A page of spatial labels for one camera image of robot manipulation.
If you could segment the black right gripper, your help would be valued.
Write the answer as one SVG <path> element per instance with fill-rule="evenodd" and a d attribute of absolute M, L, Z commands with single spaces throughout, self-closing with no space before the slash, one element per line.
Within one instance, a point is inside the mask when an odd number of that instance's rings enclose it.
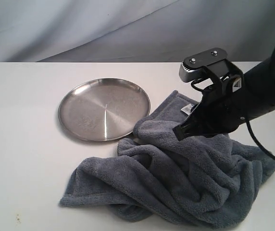
<path fill-rule="evenodd" d="M 173 128 L 181 141 L 192 136 L 215 136 L 230 133 L 238 128 L 244 117 L 242 110 L 232 102 L 233 85 L 241 86 L 242 72 L 228 72 L 222 77 L 214 76 L 202 90 L 202 100 L 191 114 Z"/>

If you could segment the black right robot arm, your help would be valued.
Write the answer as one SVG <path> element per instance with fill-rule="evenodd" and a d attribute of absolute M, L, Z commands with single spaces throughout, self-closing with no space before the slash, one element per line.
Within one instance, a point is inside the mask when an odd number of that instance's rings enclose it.
<path fill-rule="evenodd" d="M 201 102 L 174 129 L 179 139 L 230 133 L 275 110 L 275 48 L 269 58 L 246 73 L 227 59 L 226 51 L 210 49 L 187 57 L 179 75 L 193 88 L 212 81 L 201 90 Z"/>

